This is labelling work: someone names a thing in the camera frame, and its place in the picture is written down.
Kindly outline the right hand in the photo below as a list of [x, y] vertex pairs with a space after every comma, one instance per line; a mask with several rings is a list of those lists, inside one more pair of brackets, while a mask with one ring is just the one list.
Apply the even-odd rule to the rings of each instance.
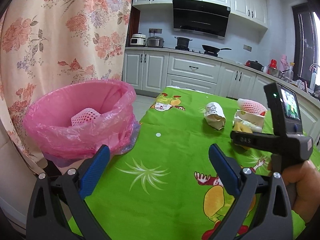
[[287, 167], [282, 172], [285, 185], [295, 184], [297, 196], [293, 211], [304, 222], [312, 220], [319, 208], [319, 171], [311, 160]]

